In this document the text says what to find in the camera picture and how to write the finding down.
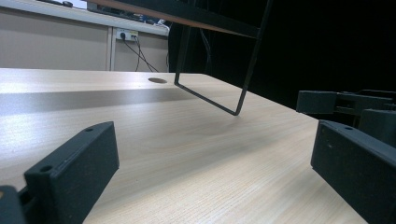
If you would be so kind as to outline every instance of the wooden table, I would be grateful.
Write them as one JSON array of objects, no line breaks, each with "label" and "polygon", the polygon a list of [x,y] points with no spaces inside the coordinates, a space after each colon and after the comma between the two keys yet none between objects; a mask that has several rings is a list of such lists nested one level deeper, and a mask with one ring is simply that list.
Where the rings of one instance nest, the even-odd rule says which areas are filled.
[{"label": "wooden table", "polygon": [[[182,78],[223,105],[239,97],[213,77]],[[365,223],[310,166],[317,120],[253,93],[234,117],[173,79],[0,69],[0,185],[21,189],[25,170],[113,120],[120,169],[84,223]]]}]

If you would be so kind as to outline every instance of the wall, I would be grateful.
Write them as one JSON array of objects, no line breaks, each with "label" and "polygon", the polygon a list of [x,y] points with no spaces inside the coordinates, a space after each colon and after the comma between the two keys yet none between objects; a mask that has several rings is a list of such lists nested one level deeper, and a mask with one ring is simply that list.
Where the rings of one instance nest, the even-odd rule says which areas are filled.
[{"label": "wall", "polygon": [[[166,72],[167,37],[139,40],[148,62]],[[111,27],[0,7],[0,67],[134,71],[136,63]],[[141,63],[138,71],[149,69]]]}]

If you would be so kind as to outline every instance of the power cord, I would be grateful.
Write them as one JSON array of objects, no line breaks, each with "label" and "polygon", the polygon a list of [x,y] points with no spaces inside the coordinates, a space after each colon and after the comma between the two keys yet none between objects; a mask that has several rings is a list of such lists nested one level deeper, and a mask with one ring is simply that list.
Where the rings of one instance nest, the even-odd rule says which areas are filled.
[{"label": "power cord", "polygon": [[154,66],[152,66],[147,60],[146,60],[146,57],[145,57],[145,55],[143,54],[143,51],[142,51],[142,49],[140,48],[140,43],[139,43],[139,39],[137,38],[137,36],[134,36],[134,39],[136,40],[136,44],[137,44],[137,46],[139,47],[139,53],[137,53],[133,48],[131,48],[127,43],[126,43],[126,40],[125,40],[125,33],[121,33],[120,34],[120,37],[121,37],[121,39],[123,40],[123,42],[124,42],[124,44],[131,50],[131,51],[133,51],[137,56],[138,56],[138,58],[137,58],[137,66],[139,65],[139,59],[141,59],[141,60],[143,60],[143,62],[145,62],[146,63],[146,65],[148,66],[148,69],[151,71],[151,72],[153,72],[152,71],[152,69],[154,69],[156,72],[159,72]]}]

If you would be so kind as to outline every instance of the wood grain surface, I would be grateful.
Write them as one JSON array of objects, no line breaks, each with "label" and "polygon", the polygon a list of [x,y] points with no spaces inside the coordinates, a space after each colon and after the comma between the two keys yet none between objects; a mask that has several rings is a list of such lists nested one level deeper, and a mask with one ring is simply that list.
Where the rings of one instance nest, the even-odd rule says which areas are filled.
[{"label": "wood grain surface", "polygon": [[[21,189],[24,171],[112,120],[120,169],[84,223],[366,223],[311,168],[317,120],[250,92],[233,117],[174,76],[0,69],[0,185]],[[236,107],[234,86],[180,82]]]}]

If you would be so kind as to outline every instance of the shelf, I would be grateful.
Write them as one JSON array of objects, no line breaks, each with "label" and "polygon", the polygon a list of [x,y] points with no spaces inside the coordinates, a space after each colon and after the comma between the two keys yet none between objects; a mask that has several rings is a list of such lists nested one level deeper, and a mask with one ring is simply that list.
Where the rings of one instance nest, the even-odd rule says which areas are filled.
[{"label": "shelf", "polygon": [[94,13],[83,9],[63,7],[35,0],[1,0],[0,7],[8,7],[22,11],[65,18],[73,21],[85,21],[94,24],[136,30],[154,35],[168,36],[168,30],[160,26],[145,24],[139,21],[125,20],[122,18]]},{"label": "shelf", "polygon": [[257,38],[259,28],[176,0],[84,0],[191,27]]}]

